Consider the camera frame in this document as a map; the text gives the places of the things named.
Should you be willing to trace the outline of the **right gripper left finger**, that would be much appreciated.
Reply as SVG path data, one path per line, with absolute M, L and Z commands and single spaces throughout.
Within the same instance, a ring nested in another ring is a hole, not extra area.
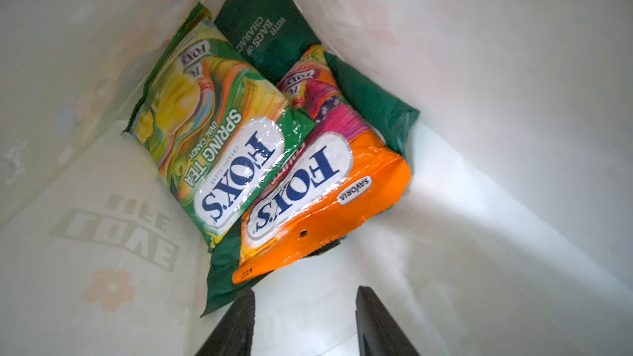
M 196 356 L 251 356 L 255 317 L 255 293 L 248 289 L 230 306 Z

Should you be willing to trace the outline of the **white paper shopping bag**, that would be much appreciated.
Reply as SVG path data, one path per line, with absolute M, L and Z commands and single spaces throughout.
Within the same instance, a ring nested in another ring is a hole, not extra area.
M 632 352 L 632 0 L 293 0 L 420 112 L 396 206 L 255 287 L 255 355 Z M 1 352 L 193 355 L 210 257 L 125 124 L 188 11 L 1 0 Z

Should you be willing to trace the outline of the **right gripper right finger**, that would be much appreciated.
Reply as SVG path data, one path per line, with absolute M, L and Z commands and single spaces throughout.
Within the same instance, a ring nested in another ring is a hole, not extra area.
M 369 286 L 358 288 L 355 316 L 361 356 L 420 355 Z

